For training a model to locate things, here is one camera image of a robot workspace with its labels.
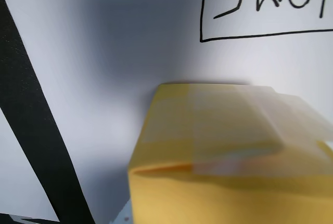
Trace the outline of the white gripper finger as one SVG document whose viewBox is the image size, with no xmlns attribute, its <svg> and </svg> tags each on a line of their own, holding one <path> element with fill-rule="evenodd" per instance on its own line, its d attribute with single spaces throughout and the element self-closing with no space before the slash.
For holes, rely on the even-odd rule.
<svg viewBox="0 0 333 224">
<path fill-rule="evenodd" d="M 111 224 L 131 224 L 131 200 L 128 200 Z"/>
</svg>

